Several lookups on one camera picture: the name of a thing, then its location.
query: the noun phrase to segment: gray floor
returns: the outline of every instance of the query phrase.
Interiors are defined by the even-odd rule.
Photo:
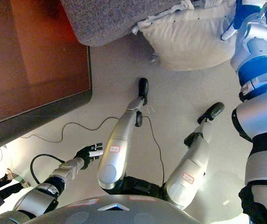
[[[206,70],[171,72],[150,62],[152,52],[142,35],[129,35],[103,47],[92,48],[91,102],[31,133],[58,140],[62,126],[67,122],[97,127],[108,116],[120,117],[127,104],[137,96],[139,79],[146,77],[149,98],[143,113],[153,122],[168,178],[187,151],[183,140],[197,126],[197,118],[213,103],[221,101],[226,108],[213,121],[215,130],[206,179],[186,212],[204,223],[237,217],[242,213],[238,193],[244,185],[246,160],[252,146],[239,137],[231,122],[231,112],[240,103],[240,86],[234,70],[225,62]],[[36,137],[17,139],[7,144],[8,149],[3,153],[10,156],[14,169],[35,185],[29,164],[36,154],[49,153],[64,160],[72,158],[83,146],[97,142],[105,145],[115,123],[115,120],[109,120],[94,132],[70,125],[60,144],[47,143]],[[38,159],[34,167],[38,179],[45,179],[57,165],[51,158]],[[80,172],[60,197],[59,206],[105,194],[97,184],[97,167],[98,161]],[[159,185],[162,182],[159,152],[147,120],[134,131],[126,172]]]

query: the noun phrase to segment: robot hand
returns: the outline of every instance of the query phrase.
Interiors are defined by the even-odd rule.
[[[102,148],[102,143],[97,143],[95,145],[82,148],[76,153],[74,158],[78,157],[84,160],[84,166],[81,169],[86,169],[90,162],[99,159],[99,156],[103,153],[104,150]]]
[[[241,24],[246,17],[259,13],[259,17],[262,18],[267,11],[267,0],[237,0],[236,1],[236,13],[233,22],[228,29],[223,33],[221,40],[226,41],[233,36],[236,31],[241,27]]]

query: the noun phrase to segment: gray couch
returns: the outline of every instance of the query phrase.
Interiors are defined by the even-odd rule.
[[[82,44],[101,46],[129,34],[136,22],[180,0],[61,0]]]

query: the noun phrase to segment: pillow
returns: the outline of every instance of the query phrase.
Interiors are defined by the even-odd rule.
[[[174,71],[205,69],[232,58],[236,36],[220,39],[235,14],[235,1],[218,7],[174,12],[157,20],[138,22],[162,67]]]

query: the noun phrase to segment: cable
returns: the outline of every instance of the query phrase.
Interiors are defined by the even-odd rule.
[[[33,163],[34,163],[35,159],[37,159],[37,158],[40,157],[40,156],[48,156],[48,157],[51,157],[51,158],[53,158],[53,159],[55,159],[55,160],[58,160],[60,163],[64,163],[64,162],[65,162],[64,160],[61,160],[61,159],[59,159],[59,158],[57,158],[57,157],[55,157],[55,156],[53,156],[53,155],[50,155],[50,154],[39,154],[39,155],[35,156],[35,157],[32,159],[32,161],[31,161],[31,164],[30,164],[30,171],[31,171],[32,177],[34,178],[34,180],[36,181],[37,184],[40,184],[40,182],[39,182],[39,180],[37,179],[37,177],[36,177],[35,174],[34,174],[34,171],[33,171]]]
[[[147,119],[149,120],[149,123],[150,123],[150,129],[151,129],[151,133],[152,133],[153,140],[154,140],[154,142],[156,143],[156,145],[157,145],[157,147],[158,147],[158,149],[159,149],[160,160],[161,160],[161,164],[162,164],[162,184],[164,184],[164,181],[165,181],[165,169],[164,169],[164,165],[163,165],[163,162],[162,162],[162,150],[161,150],[161,147],[159,146],[159,144],[157,143],[157,141],[156,141],[156,139],[155,139],[154,132],[153,132],[153,127],[152,127],[152,123],[151,123],[150,117],[148,117],[148,116],[142,116],[142,117],[147,118]],[[93,128],[87,128],[87,127],[85,127],[85,126],[83,126],[83,125],[81,125],[81,124],[79,124],[79,123],[76,123],[76,122],[69,122],[69,123],[67,123],[67,124],[65,124],[65,125],[63,126],[62,131],[61,131],[61,139],[60,139],[59,141],[50,141],[50,140],[44,139],[44,138],[42,138],[42,137],[40,137],[40,136],[38,136],[38,135],[36,135],[36,134],[32,134],[32,135],[30,135],[30,136],[28,136],[28,137],[21,137],[21,138],[23,138],[23,139],[28,139],[28,138],[31,138],[32,136],[35,136],[35,137],[37,137],[37,138],[39,138],[39,139],[42,139],[43,141],[47,141],[47,142],[50,142],[50,143],[60,143],[60,142],[63,141],[63,131],[64,131],[64,128],[65,128],[67,125],[69,125],[69,124],[75,124],[75,125],[79,125],[80,127],[84,128],[84,129],[86,129],[86,130],[88,130],[88,131],[96,131],[96,130],[98,130],[98,129],[99,129],[99,128],[100,128],[100,127],[101,127],[101,126],[108,120],[108,119],[119,119],[119,118],[116,118],[116,117],[108,117],[108,118],[104,119],[104,121],[101,122],[101,124],[100,124],[97,128],[94,128],[94,129],[93,129]],[[36,176],[35,176],[35,174],[34,174],[34,172],[33,172],[33,163],[34,163],[34,161],[35,161],[36,158],[38,158],[38,157],[40,157],[40,156],[43,156],[43,155],[44,155],[44,156],[52,157],[52,158],[54,158],[54,159],[56,159],[56,160],[58,160],[58,161],[60,161],[60,162],[64,162],[63,160],[60,160],[60,159],[58,159],[58,158],[56,158],[55,156],[50,155],[50,154],[40,154],[40,155],[37,155],[36,157],[34,157],[33,160],[31,161],[30,171],[31,171],[31,174],[32,174],[32,176],[33,176],[33,178],[34,178],[34,180],[36,181],[37,184],[39,184],[39,181],[38,181],[38,179],[36,178]]]
[[[0,147],[0,151],[1,151],[1,159],[0,159],[0,162],[2,162],[2,159],[3,159],[3,152],[2,152],[2,148]]]
[[[151,133],[152,133],[152,137],[153,137],[153,140],[155,141],[158,149],[159,149],[159,152],[160,152],[160,160],[161,160],[161,163],[162,163],[162,184],[164,184],[165,182],[165,168],[164,168],[164,165],[163,165],[163,162],[162,162],[162,150],[161,150],[161,147],[159,146],[159,144],[157,143],[155,137],[154,137],[154,133],[153,133],[153,128],[152,128],[152,124],[151,124],[151,120],[148,116],[142,116],[143,118],[148,118],[149,120],[149,123],[150,123],[150,128],[151,128]]]
[[[47,141],[47,142],[49,142],[49,143],[60,143],[60,142],[62,142],[63,141],[63,131],[64,131],[64,129],[65,129],[65,127],[67,126],[67,125],[70,125],[70,124],[75,124],[75,125],[79,125],[79,126],[81,126],[82,128],[84,128],[84,129],[86,129],[86,130],[88,130],[88,131],[96,131],[96,130],[98,130],[108,119],[119,119],[119,118],[116,118],[116,117],[108,117],[108,118],[106,118],[103,122],[101,122],[101,124],[97,127],[97,128],[87,128],[87,127],[85,127],[85,126],[83,126],[83,125],[81,125],[81,124],[79,124],[79,123],[76,123],[76,122],[69,122],[69,123],[67,123],[67,124],[65,124],[64,126],[63,126],[63,128],[62,128],[62,131],[61,131],[61,139],[59,140],[59,141],[50,141],[50,140],[47,140],[47,139],[44,139],[44,138],[42,138],[42,137],[40,137],[40,136],[38,136],[38,135],[36,135],[36,134],[32,134],[32,135],[30,135],[30,136],[28,136],[28,137],[21,137],[22,139],[28,139],[28,138],[31,138],[32,136],[35,136],[35,137],[37,137],[37,138],[39,138],[39,139],[42,139],[43,141]]]

